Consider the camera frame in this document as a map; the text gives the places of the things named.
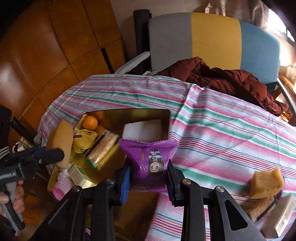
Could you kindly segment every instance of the striped tablecloth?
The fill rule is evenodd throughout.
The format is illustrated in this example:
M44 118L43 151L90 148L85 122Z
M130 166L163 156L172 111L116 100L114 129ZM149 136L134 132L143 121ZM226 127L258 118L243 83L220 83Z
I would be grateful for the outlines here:
M87 111L166 108L169 138L178 142L171 160L200 186L224 186L239 204L249 205L245 187L256 170L280 167L283 195L296 194L296 131L278 117L243 100L169 77L94 75L59 96L41 119L46 144L62 119L75 126ZM293 213L284 233L296 217ZM180 240L183 208L159 197L146 240ZM209 220L206 235L210 240Z

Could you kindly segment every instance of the dark red jacket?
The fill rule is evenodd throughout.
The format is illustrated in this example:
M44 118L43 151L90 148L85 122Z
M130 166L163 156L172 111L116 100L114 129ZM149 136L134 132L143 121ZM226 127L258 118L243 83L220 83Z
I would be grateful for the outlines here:
M180 60L157 75L173 77L240 98L276 116L287 109L286 104L272 98L267 87L252 73L241 69L210 69L199 57Z

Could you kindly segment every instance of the metal screw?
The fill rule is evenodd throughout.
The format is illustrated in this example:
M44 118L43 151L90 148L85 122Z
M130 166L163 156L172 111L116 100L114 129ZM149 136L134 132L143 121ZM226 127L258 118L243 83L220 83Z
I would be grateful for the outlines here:
M224 187L221 187L221 186L218 186L218 187L216 187L216 190L218 192L224 192L225 191L225 188Z
M191 184L191 180L188 179L188 178L183 179L182 182L183 182L184 184L186 184L186 185Z
M74 191L74 192L78 192L78 191L80 191L81 189L82 189L81 186L74 186L74 187L72 187L72 191Z
M111 184L113 184L115 181L114 181L114 179L112 179L112 178L108 178L108 179L105 180L105 182L106 182L107 184L111 185Z

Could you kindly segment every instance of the chair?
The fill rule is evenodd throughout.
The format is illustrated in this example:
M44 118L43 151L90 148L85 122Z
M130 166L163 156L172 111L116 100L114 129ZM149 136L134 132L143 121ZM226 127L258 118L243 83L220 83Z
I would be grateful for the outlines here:
M130 71L148 57L152 71L148 75L153 75L178 60L199 56L210 68L243 69L253 73L271 94L277 84L296 116L296 106L278 79L279 42L266 31L234 18L206 13L172 13L147 20L150 51L137 49L141 54L115 74ZM144 43L138 44L143 41L141 34L136 33L136 36L137 47L142 46Z

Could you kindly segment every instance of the wooden cabinet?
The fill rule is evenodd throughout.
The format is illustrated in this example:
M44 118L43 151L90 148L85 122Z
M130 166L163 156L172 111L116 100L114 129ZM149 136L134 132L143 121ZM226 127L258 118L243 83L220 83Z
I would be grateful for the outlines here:
M49 0L47 8L71 64L99 47L81 0Z
M124 63L109 0L35 1L0 42L0 104L35 131L65 90ZM16 141L16 133L10 139Z

